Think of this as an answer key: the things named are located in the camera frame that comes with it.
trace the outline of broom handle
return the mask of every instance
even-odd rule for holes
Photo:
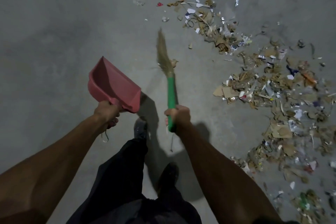
[[[168,80],[168,108],[173,109],[175,108],[175,83],[174,77],[167,78]],[[173,120],[171,116],[168,116],[168,130],[172,133],[176,131],[176,126],[173,124]]]

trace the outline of red plastic piece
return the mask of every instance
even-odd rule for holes
[[[117,104],[119,101],[124,110],[139,111],[141,88],[104,57],[89,73],[87,87],[98,102],[107,100]]]

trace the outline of person's right hand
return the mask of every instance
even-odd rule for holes
[[[176,105],[174,109],[168,109],[165,111],[165,115],[170,115],[172,121],[177,126],[187,125],[190,123],[190,110],[183,105]]]

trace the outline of hand broom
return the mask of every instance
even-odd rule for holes
[[[162,33],[162,29],[158,32],[158,39],[156,43],[157,48],[157,61],[162,71],[167,77],[168,82],[168,108],[175,108],[175,74],[174,68],[171,64],[166,47],[166,40]],[[168,130],[170,132],[176,131],[176,126],[173,124],[171,116],[168,116]]]

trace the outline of shoe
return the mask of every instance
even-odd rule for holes
[[[163,170],[158,181],[158,195],[163,191],[175,187],[179,175],[179,169],[175,162],[170,162]]]
[[[147,121],[144,117],[139,117],[134,124],[134,138],[147,140]]]

